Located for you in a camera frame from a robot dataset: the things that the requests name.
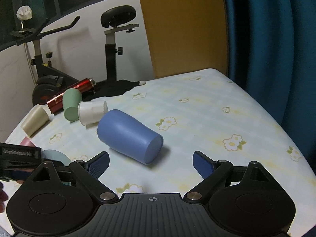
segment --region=metal screw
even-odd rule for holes
[[[115,194],[112,192],[103,192],[100,194],[102,200],[112,200],[115,198]]]
[[[202,198],[202,194],[199,192],[189,192],[186,197],[190,200],[199,200]]]

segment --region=beige cup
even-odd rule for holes
[[[42,125],[49,120],[49,116],[41,105],[36,105],[24,122],[21,124],[23,131],[31,137]]]

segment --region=black knob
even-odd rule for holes
[[[52,52],[48,52],[46,54],[46,58],[50,59],[51,57],[53,57],[53,53]]]
[[[123,47],[118,47],[117,53],[118,55],[123,55]]]

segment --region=blue curtain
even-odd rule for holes
[[[225,0],[229,78],[260,103],[315,170],[316,0]]]

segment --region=white wall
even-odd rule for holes
[[[44,61],[45,53],[52,51],[55,68],[80,80],[86,77],[93,77],[96,81],[106,79],[106,29],[101,26],[100,17],[106,10],[120,5],[132,5],[136,9],[137,16],[130,23],[138,23],[140,27],[133,33],[122,31],[116,34],[117,46],[124,47],[124,54],[117,56],[118,79],[153,79],[154,73],[139,0],[105,0],[47,26],[45,31],[68,25],[77,15],[81,17],[72,29],[41,39]],[[29,43],[28,47],[31,56],[34,56],[33,45]],[[13,84],[8,91],[4,91],[8,83]],[[31,109],[33,87],[23,46],[10,47],[0,52],[0,141],[5,141]]]

